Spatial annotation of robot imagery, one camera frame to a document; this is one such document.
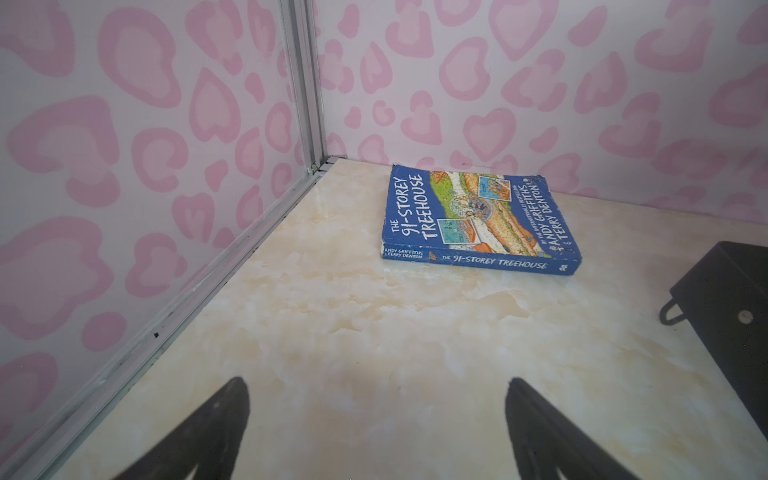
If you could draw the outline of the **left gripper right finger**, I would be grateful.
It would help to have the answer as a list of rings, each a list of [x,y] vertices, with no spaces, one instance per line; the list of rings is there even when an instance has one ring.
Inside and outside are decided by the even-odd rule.
[[[633,479],[524,379],[513,378],[505,416],[522,479]]]

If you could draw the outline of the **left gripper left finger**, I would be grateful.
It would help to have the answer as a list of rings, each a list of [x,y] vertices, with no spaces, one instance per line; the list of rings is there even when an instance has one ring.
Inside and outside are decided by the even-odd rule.
[[[247,384],[234,377],[119,479],[229,479],[250,414]]]

